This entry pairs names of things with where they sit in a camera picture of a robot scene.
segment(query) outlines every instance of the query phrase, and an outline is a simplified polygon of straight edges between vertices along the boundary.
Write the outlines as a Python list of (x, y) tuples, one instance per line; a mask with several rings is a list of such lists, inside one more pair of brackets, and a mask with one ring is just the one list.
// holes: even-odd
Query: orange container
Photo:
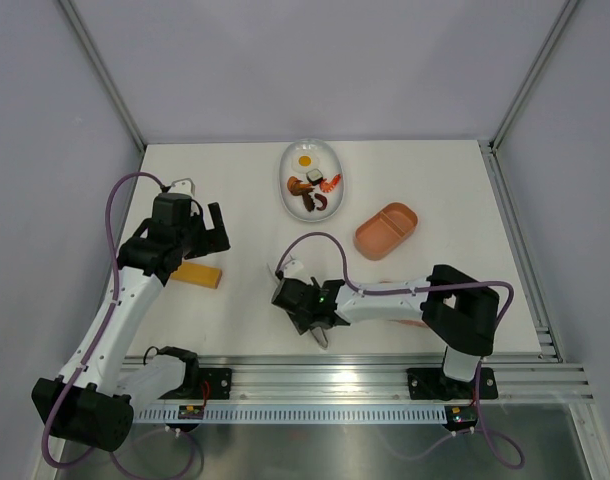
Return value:
[(354, 245), (369, 260), (387, 256), (409, 237), (418, 225), (418, 216), (402, 203), (394, 202), (356, 229)]

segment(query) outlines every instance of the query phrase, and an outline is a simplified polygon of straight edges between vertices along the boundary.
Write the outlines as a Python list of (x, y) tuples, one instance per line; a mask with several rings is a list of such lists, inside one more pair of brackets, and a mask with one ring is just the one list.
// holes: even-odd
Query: yellow sponge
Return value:
[(172, 280), (193, 283), (201, 287), (217, 288), (223, 272), (220, 268), (206, 267), (197, 263), (183, 262), (178, 270), (172, 273)]

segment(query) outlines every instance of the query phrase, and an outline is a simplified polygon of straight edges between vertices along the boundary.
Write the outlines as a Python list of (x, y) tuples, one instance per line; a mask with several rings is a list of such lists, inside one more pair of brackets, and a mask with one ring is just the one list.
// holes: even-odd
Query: gray wall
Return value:
[(563, 0), (77, 0), (148, 143), (490, 137)]
[(105, 199), (139, 163), (54, 3), (0, 0), (0, 479), (34, 467), (30, 392), (93, 318)]
[(584, 2), (501, 161), (569, 359), (610, 433), (610, 0)]

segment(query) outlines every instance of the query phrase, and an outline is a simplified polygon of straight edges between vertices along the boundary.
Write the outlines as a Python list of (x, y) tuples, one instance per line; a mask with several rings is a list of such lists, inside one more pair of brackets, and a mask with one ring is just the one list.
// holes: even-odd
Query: purple cable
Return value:
[[(114, 236), (112, 235), (112, 223), (111, 223), (112, 202), (114, 201), (114, 197), (116, 196), (116, 192), (118, 191), (120, 186), (123, 183), (125, 183), (127, 180), (129, 180), (130, 178), (134, 178), (134, 177), (151, 178), (156, 183), (158, 183), (158, 185), (161, 187), (161, 189), (165, 188), (165, 185), (163, 184), (163, 182), (161, 182), (157, 177), (155, 177), (151, 173), (135, 172), (135, 173), (130, 173), (130, 174), (125, 175), (118, 182), (116, 182), (116, 184), (114, 185), (114, 188), (112, 188), (112, 191), (109, 193), (109, 196), (107, 197), (107, 204), (105, 205), (105, 234), (106, 234), (106, 238), (107, 238), (107, 246), (109, 247), (109, 251), (110, 251), (110, 262), (111, 262), (111, 266), (112, 266), (112, 280), (114, 282), (114, 291), (112, 292), (112, 300), (114, 300), (114, 302), (110, 303), (109, 308), (107, 309), (107, 312), (105, 313), (105, 317), (103, 318), (103, 322), (101, 323), (101, 326), (98, 328), (98, 331), (96, 332), (96, 335), (94, 336), (94, 339), (92, 340), (88, 349), (85, 351), (85, 354), (81, 358), (81, 365), (87, 365), (87, 362), (89, 361), (90, 357), (94, 353), (94, 349), (96, 348), (98, 343), (101, 341), (101, 337), (103, 336), (103, 333), (107, 329), (107, 325), (109, 324), (109, 321), (112, 318), (112, 314), (114, 313), (114, 309), (116, 308), (116, 300), (118, 300), (118, 292), (120, 291), (120, 284), (119, 284), (120, 280), (118, 277), (118, 262), (116, 260), (116, 246), (114, 245)], [(54, 458), (52, 458), (52, 455), (49, 452), (49, 433), (52, 430), (52, 425), (54, 424), (54, 420), (56, 419), (56, 414), (58, 413), (58, 410), (61, 408), (61, 405), (63, 404), (63, 401), (65, 400), (65, 397), (67, 397), (67, 394), (72, 389), (72, 386), (74, 385), (76, 380), (78, 380), (78, 377), (81, 375), (82, 371), (83, 371), (83, 369), (80, 367), (77, 368), (76, 370), (74, 370), (74, 373), (72, 374), (71, 378), (65, 385), (65, 388), (63, 388), (60, 395), (56, 399), (56, 402), (54, 402), (54, 406), (50, 410), (49, 415), (47, 416), (47, 420), (45, 421), (45, 428), (43, 429), (43, 435), (41, 436), (41, 452), (43, 454), (43, 458), (45, 459), (45, 462), (50, 467), (59, 468), (59, 469), (71, 468), (75, 465), (78, 465), (83, 460), (85, 460), (94, 450), (93, 448), (90, 447), (85, 453), (83, 453), (83, 455), (81, 455), (79, 458), (72, 460), (70, 462), (59, 462), (59, 461), (55, 460)]]
[[(306, 238), (309, 238), (309, 237), (325, 237), (325, 238), (328, 238), (329, 240), (331, 240), (334, 243), (334, 245), (336, 245), (336, 248), (338, 248), (338, 251), (341, 254), (341, 260), (343, 263), (343, 280), (345, 281), (345, 283), (347, 284), (347, 286), (350, 289), (352, 289), (353, 291), (360, 293), (362, 295), (384, 296), (384, 295), (402, 295), (402, 294), (407, 294), (407, 293), (416, 295), (417, 293), (451, 292), (454, 290), (468, 290), (468, 289), (472, 289), (472, 288), (503, 287), (503, 288), (507, 289), (507, 299), (505, 300), (503, 307), (500, 309), (500, 311), (498, 312), (498, 316), (496, 317), (496, 322), (495, 322), (496, 328), (500, 324), (501, 320), (505, 316), (505, 313), (507, 313), (509, 306), (511, 305), (512, 301), (514, 300), (514, 287), (512, 287), (512, 285), (510, 283), (503, 282), (500, 280), (499, 281), (488, 281), (488, 282), (460, 283), (460, 284), (455, 284), (455, 285), (437, 285), (437, 286), (430, 286), (430, 287), (416, 287), (414, 290), (409, 289), (409, 288), (400, 288), (400, 289), (393, 289), (393, 290), (361, 290), (356, 285), (354, 285), (352, 283), (352, 281), (349, 279), (349, 273), (348, 273), (348, 268), (347, 268), (347, 255), (345, 254), (345, 250), (343, 249), (343, 246), (334, 236), (332, 236), (326, 232), (310, 232), (310, 233), (306, 233), (305, 235), (302, 235), (302, 236), (298, 237), (296, 240), (294, 240), (291, 243), (291, 245), (289, 247), (287, 247), (287, 250), (285, 250), (285, 253), (283, 253), (283, 255), (281, 256), (281, 259), (279, 260), (278, 265), (276, 266), (276, 273), (278, 273), (280, 271), (280, 268), (283, 265), (283, 262), (285, 261), (285, 259), (287, 258), (287, 255), (289, 255), (289, 252), (291, 252), (292, 249), (296, 245), (298, 245), (300, 242), (302, 242), (303, 240), (305, 240)], [(478, 418), (480, 419), (480, 422), (481, 422), (481, 428), (476, 429), (475, 432), (483, 434), (491, 452), (494, 454), (496, 459), (502, 465), (504, 465), (505, 467), (512, 469), (512, 470), (520, 470), (521, 468), (523, 468), (525, 466), (525, 455), (524, 455), (521, 447), (518, 445), (518, 443), (516, 443), (514, 440), (512, 440), (509, 436), (507, 436), (503, 433), (497, 432), (495, 430), (488, 429), (485, 426), (483, 414), (480, 409), (480, 395), (479, 395), (480, 373), (481, 373), (481, 362), (478, 363), (478, 366), (476, 368), (476, 377), (475, 377), (476, 378), (476, 382), (475, 382), (476, 411), (478, 412)], [(518, 452), (518, 455), (520, 457), (519, 463), (517, 463), (517, 464), (509, 463), (507, 460), (505, 460), (500, 455), (500, 453), (498, 452), (498, 450), (496, 450), (496, 447), (492, 443), (491, 437), (493, 437), (493, 436), (502, 438), (503, 440), (508, 442), (510, 445), (512, 445), (516, 449), (516, 451)], [(449, 440), (450, 438), (452, 438), (451, 435), (438, 440), (436, 443), (434, 443), (434, 445), (432, 445), (425, 452), (423, 452), (422, 454), (417, 455), (415, 457), (404, 457), (403, 455), (400, 455), (397, 452), (395, 452), (393, 449), (391, 449), (391, 447), (389, 447), (387, 442), (385, 442), (385, 445), (387, 445), (390, 452), (395, 454), (395, 456), (397, 456), (398, 458), (404, 457), (406, 459), (418, 460), (418, 459), (425, 457), (426, 455), (429, 455), (434, 449), (436, 449), (439, 445), (441, 445), (446, 440)]]
[[(153, 436), (155, 433), (163, 433), (165, 432), (165, 430), (157, 430), (155, 432), (149, 432), (148, 434), (143, 435), (143, 437), (151, 437)], [(187, 472), (189, 472), (189, 469), (192, 468), (192, 464), (194, 463), (194, 455), (195, 455), (195, 442), (194, 439), (191, 437), (191, 435), (189, 435), (188, 433), (185, 432), (180, 432), (183, 435), (183, 438), (186, 438), (187, 441), (189, 442), (189, 460), (187, 461), (187, 464), (185, 465), (185, 467), (178, 472), (176, 475), (172, 476), (172, 477), (167, 477), (165, 478), (165, 480), (180, 480), (181, 478), (183, 478), (183, 476), (185, 476), (185, 474)], [(139, 475), (135, 475), (133, 473), (131, 473), (130, 471), (128, 471), (125, 467), (123, 467), (119, 461), (118, 461), (118, 456), (114, 455), (114, 453), (110, 452), (109, 454), (109, 458), (112, 460), (112, 463), (114, 464), (114, 466), (116, 467), (116, 469), (121, 472), (125, 477), (127, 478), (131, 478), (133, 480), (151, 480), (148, 477), (141, 477)]]

